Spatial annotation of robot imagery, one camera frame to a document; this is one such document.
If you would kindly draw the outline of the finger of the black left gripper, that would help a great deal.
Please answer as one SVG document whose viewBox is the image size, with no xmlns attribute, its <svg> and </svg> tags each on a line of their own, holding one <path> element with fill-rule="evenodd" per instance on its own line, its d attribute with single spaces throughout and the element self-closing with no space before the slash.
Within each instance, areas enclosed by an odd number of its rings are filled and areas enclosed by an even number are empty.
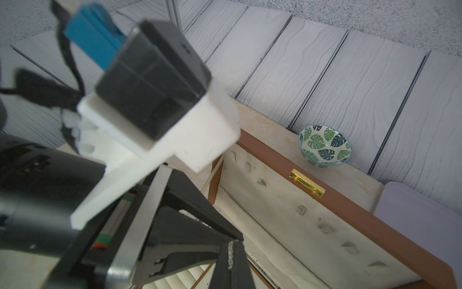
<svg viewBox="0 0 462 289">
<path fill-rule="evenodd" d="M 182 270 L 215 261 L 231 238 L 210 227 L 162 207 L 137 263 L 132 283 L 154 282 Z"/>
</svg>

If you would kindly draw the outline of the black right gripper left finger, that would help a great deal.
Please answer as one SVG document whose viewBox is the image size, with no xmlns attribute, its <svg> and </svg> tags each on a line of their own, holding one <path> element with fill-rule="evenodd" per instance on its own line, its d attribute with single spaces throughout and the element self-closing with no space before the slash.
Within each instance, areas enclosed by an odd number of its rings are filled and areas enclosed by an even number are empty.
<svg viewBox="0 0 462 289">
<path fill-rule="evenodd" d="M 232 289 L 234 241 L 222 245 L 208 289 Z"/>
</svg>

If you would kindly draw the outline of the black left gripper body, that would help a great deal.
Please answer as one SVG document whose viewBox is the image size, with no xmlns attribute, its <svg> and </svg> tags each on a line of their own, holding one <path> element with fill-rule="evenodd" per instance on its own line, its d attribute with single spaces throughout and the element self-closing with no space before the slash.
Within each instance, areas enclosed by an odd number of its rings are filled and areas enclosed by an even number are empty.
<svg viewBox="0 0 462 289">
<path fill-rule="evenodd" d="M 126 191 L 82 229 L 72 229 L 70 216 L 96 182 L 93 171 L 57 175 L 44 193 L 40 224 L 42 254 L 58 255 L 47 289 L 124 289 L 135 269 L 155 218 L 170 207 L 200 224 L 243 242 L 242 233 L 199 192 L 186 175 L 167 166 L 150 176 L 149 184 Z"/>
</svg>

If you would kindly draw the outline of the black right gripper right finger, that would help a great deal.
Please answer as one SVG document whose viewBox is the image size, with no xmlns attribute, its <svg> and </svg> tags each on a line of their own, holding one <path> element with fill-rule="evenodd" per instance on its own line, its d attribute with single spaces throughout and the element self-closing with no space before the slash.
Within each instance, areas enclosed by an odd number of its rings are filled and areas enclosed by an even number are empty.
<svg viewBox="0 0 462 289">
<path fill-rule="evenodd" d="M 235 289 L 256 288 L 243 242 L 235 242 L 233 246 L 233 287 Z"/>
</svg>

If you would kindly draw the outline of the brown jewelry box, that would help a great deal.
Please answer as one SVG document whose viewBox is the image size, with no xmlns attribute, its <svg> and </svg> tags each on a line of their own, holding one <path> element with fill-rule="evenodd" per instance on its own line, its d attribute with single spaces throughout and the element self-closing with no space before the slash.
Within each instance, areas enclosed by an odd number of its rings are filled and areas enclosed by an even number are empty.
<svg viewBox="0 0 462 289">
<path fill-rule="evenodd" d="M 206 198 L 244 234 L 249 255 L 284 289 L 454 289 L 452 268 L 373 215 L 383 186 L 351 166 L 317 169 L 297 137 L 243 132 Z"/>
</svg>

